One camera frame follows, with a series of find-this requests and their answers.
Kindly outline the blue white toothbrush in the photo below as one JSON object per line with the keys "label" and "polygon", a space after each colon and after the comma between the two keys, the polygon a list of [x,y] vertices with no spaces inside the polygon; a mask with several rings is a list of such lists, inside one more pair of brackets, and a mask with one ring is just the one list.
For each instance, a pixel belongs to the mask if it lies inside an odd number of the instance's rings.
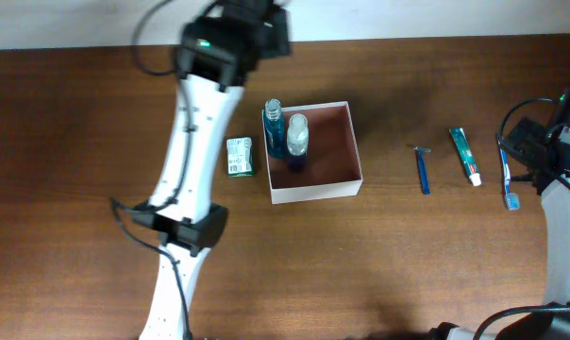
{"label": "blue white toothbrush", "polygon": [[504,202],[509,211],[517,211],[520,209],[519,196],[511,191],[511,171],[507,153],[503,149],[499,149],[502,171],[503,171],[503,190]]}

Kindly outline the green toothpaste tube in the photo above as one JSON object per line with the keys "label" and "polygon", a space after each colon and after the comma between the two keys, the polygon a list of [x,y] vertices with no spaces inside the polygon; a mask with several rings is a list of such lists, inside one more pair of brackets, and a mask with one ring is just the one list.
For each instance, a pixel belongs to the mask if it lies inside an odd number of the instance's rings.
{"label": "green toothpaste tube", "polygon": [[466,139],[464,129],[462,127],[454,127],[449,130],[449,133],[460,155],[461,163],[463,164],[469,181],[473,186],[480,186],[480,173],[478,171],[478,166],[474,154],[471,151],[470,145]]}

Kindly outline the blue mouthwash bottle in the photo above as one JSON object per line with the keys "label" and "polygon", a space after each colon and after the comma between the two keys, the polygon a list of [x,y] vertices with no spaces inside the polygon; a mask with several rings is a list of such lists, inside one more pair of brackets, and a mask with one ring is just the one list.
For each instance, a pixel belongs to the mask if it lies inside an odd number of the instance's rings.
{"label": "blue mouthwash bottle", "polygon": [[281,103],[275,98],[268,100],[262,114],[267,151],[273,158],[283,159],[285,122]]}

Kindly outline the clear hand sanitizer bottle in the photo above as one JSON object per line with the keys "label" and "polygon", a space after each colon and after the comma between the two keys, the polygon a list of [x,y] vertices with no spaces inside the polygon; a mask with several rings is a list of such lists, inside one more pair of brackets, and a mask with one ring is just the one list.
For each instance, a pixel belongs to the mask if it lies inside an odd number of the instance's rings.
{"label": "clear hand sanitizer bottle", "polygon": [[288,166],[294,172],[301,171],[307,162],[309,146],[308,119],[301,113],[294,114],[287,129]]}

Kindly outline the blue disposable razor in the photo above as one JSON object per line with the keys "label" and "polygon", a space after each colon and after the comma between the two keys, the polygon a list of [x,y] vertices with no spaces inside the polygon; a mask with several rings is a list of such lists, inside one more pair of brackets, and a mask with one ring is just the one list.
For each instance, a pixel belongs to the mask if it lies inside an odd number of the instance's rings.
{"label": "blue disposable razor", "polygon": [[422,146],[415,146],[413,148],[413,150],[414,150],[415,156],[416,156],[416,163],[417,163],[418,174],[419,174],[419,179],[420,179],[420,184],[421,184],[421,190],[422,190],[422,193],[427,196],[430,194],[430,187],[429,187],[429,181],[428,181],[428,171],[427,171],[426,164],[425,164],[423,156],[426,153],[430,153],[431,150],[429,148],[422,147]]}

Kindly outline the green white soap box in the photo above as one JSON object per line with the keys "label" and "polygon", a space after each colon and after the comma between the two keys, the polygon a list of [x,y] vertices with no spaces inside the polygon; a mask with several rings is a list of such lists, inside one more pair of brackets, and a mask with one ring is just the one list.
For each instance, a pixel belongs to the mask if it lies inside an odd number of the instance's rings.
{"label": "green white soap box", "polygon": [[253,142],[250,137],[226,140],[227,173],[231,178],[251,177],[253,167]]}

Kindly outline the white cardboard box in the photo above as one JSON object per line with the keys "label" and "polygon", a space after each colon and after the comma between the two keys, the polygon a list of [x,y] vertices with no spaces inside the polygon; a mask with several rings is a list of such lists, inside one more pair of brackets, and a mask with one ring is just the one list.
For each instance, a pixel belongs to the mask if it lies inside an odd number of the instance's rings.
{"label": "white cardboard box", "polygon": [[294,172],[284,159],[265,153],[271,201],[292,203],[358,193],[363,176],[349,105],[346,101],[282,109],[285,119],[300,113],[309,121],[306,164]]}

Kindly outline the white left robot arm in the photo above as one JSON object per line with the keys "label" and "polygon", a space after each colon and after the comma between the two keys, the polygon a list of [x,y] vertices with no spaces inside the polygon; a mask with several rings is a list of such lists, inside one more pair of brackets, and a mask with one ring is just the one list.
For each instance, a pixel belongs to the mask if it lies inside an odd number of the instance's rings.
{"label": "white left robot arm", "polygon": [[275,1],[213,1],[183,26],[167,72],[176,79],[176,112],[165,163],[153,194],[129,209],[159,237],[150,247],[159,272],[143,339],[192,338],[195,285],[228,217],[210,198],[226,128],[259,61],[290,53],[288,12]]}

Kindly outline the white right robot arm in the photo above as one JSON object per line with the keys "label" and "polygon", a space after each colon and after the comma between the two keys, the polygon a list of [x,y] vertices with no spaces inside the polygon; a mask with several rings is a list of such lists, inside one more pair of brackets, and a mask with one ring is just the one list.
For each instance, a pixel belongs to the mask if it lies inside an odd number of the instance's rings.
{"label": "white right robot arm", "polygon": [[488,339],[496,321],[515,316],[496,339],[570,339],[570,89],[554,100],[555,112],[546,125],[521,119],[511,130],[496,134],[503,178],[515,180],[509,159],[528,169],[522,181],[531,183],[541,198],[547,232],[547,279],[542,304],[510,308],[486,318],[474,331],[442,323],[429,339]]}

